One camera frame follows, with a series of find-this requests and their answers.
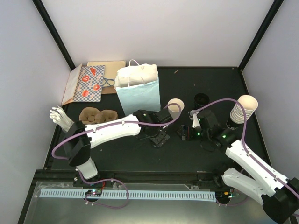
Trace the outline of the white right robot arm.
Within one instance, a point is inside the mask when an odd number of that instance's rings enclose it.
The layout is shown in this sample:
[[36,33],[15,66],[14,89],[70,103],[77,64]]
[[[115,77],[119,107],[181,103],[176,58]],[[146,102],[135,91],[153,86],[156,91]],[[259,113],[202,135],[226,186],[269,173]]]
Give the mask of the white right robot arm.
[[223,128],[210,110],[189,112],[196,137],[210,143],[238,163],[247,174],[235,168],[213,175],[214,186],[226,185],[258,202],[276,223],[282,224],[299,209],[299,181],[289,179],[261,159],[231,129]]

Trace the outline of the light blue paper bag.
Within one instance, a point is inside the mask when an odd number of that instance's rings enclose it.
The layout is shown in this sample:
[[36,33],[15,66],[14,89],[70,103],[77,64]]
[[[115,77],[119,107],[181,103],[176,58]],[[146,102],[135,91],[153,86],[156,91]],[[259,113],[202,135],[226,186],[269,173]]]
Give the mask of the light blue paper bag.
[[161,109],[159,76],[155,64],[128,65],[117,71],[114,88],[124,114],[138,110],[157,112]]

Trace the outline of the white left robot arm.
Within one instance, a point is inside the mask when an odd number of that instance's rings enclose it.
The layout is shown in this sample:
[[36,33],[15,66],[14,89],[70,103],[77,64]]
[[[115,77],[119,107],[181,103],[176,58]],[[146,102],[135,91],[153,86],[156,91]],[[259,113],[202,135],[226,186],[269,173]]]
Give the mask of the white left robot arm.
[[89,186],[96,186],[100,182],[100,174],[91,158],[91,149],[127,136],[149,139],[153,146],[161,147],[169,139],[163,127],[172,122],[168,109],[158,112],[138,110],[122,119],[103,124],[76,122],[66,133],[65,140],[74,138],[63,144],[68,164],[80,171]]

